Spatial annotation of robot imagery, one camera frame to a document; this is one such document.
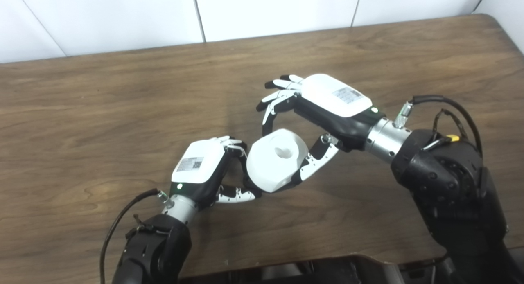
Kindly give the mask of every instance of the wood grain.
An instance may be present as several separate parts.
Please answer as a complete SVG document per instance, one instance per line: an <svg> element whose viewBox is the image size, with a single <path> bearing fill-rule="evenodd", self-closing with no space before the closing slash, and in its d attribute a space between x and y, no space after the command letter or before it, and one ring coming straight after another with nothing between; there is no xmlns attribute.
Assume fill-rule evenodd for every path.
<svg viewBox="0 0 524 284"><path fill-rule="evenodd" d="M0 65L0 275L6 283L94 283L103 238L136 194L168 189L190 142L261 133L255 106L281 74L326 73L389 116L414 94L445 94L474 116L510 232L524 245L524 61L482 15ZM439 106L409 125L430 127ZM276 128L312 145L322 131L292 113ZM452 125L442 130L454 132ZM239 185L239 168L225 181ZM107 257L112 277L134 226ZM184 276L359 253L384 262L440 256L388 166L339 153L299 187L217 205L191 224Z"/></svg>

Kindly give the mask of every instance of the white cylindrical object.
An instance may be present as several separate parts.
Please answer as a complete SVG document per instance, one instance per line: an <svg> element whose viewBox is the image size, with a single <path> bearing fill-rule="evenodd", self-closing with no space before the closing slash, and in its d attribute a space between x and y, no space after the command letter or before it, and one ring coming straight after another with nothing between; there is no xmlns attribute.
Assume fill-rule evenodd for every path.
<svg viewBox="0 0 524 284"><path fill-rule="evenodd" d="M296 133L279 129L251 146L247 173L257 187L275 192L291 181L307 151L307 145Z"/></svg>

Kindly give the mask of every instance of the robotic hand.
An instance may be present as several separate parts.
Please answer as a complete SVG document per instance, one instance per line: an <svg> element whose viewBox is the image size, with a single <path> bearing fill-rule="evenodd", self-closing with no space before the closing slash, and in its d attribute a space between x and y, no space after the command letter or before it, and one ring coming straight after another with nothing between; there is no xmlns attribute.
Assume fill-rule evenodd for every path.
<svg viewBox="0 0 524 284"><path fill-rule="evenodd" d="M173 284L182 268L191 238L187 225L196 213L215 202L237 203L260 197L260 191L222 185L230 161L238 158L246 173L246 144L228 136L191 143L173 170L169 195L156 189L137 196L158 194L165 208L144 222L135 216L138 226L127 235L124 252L118 262L113 284ZM104 255L107 243L129 204L113 224L101 255L101 283L104 278Z"/></svg>
<svg viewBox="0 0 524 284"><path fill-rule="evenodd" d="M255 166L250 166L253 162L248 160L252 183L247 186L251 188L256 186L266 192L275 192L294 187L312 176L339 150L367 150L391 163L404 140L411 134L409 129L393 126L392 121L373 107L368 97L329 75L316 74L305 79L296 75L283 75L280 79L269 81L265 87L280 90L262 99L256 107L259 112L266 109L262 121L264 138L273 139L271 132L277 113L290 110L328 133L318 138L303 161L300 161L300 166L292 169L294 174L285 182L269 183L257 178L268 176L268 173L256 172ZM256 146L257 143L253 144L251 149L252 159L256 156L253 154Z"/></svg>
<svg viewBox="0 0 524 284"><path fill-rule="evenodd" d="M411 192L430 234L447 249L455 265L455 283L524 283L522 272L503 242L506 221L490 171L483 166L479 132L460 104L438 95L414 96L405 103L395 121L391 121L372 106L369 98L328 75L311 75L305 79L283 75L265 86L280 91L262 99L257 106L259 112L266 109L262 121L264 138L278 132L271 133L277 113L292 109L329 133L322 135L320 143L311 148L302 167L316 163L318 170L327 163L330 156L320 162L325 157L313 154L329 154L329 150L317 151L321 143L332 144L345 152L370 152L389 163L397 182ZM431 101L456 108L472 129L475 145L469 142L457 116L445 109L436 116L432 130L411 131L404 127L414 105ZM455 120L460 137L438 133L438 118L442 113ZM301 175L298 179L295 174L290 183L297 185L308 176ZM289 188L290 183L281 189Z"/></svg>

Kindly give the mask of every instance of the black fingertip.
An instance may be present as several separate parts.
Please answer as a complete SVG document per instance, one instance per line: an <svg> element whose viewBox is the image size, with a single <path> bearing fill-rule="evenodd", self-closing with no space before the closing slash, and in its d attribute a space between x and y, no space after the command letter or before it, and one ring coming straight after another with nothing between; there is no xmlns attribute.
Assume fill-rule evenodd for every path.
<svg viewBox="0 0 524 284"><path fill-rule="evenodd" d="M270 88L280 88L278 85L275 85L273 81L268 81L264 84L264 88L270 89Z"/></svg>
<svg viewBox="0 0 524 284"><path fill-rule="evenodd" d="M258 103L256 109L257 109L258 112L261 112L261 111L266 110L268 105L269 105L269 103L260 102L260 103Z"/></svg>

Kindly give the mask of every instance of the white wall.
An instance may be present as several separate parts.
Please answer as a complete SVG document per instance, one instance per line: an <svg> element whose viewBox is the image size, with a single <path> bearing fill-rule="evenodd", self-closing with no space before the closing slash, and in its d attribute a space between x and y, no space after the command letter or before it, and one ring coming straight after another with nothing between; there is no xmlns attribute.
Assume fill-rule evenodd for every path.
<svg viewBox="0 0 524 284"><path fill-rule="evenodd" d="M350 27L358 0L197 0L206 41Z"/></svg>
<svg viewBox="0 0 524 284"><path fill-rule="evenodd" d="M480 0L360 0L353 26L471 14Z"/></svg>
<svg viewBox="0 0 524 284"><path fill-rule="evenodd" d="M66 55L202 42L193 0L24 0Z"/></svg>
<svg viewBox="0 0 524 284"><path fill-rule="evenodd" d="M524 0L482 0L475 13L493 16L524 53Z"/></svg>
<svg viewBox="0 0 524 284"><path fill-rule="evenodd" d="M202 33L219 41L456 16L470 14L478 2L0 0L0 62L198 43ZM519 4L522 0L485 0L479 11L494 15L519 41L517 17L524 16Z"/></svg>
<svg viewBox="0 0 524 284"><path fill-rule="evenodd" d="M63 57L22 0L0 0L0 63Z"/></svg>

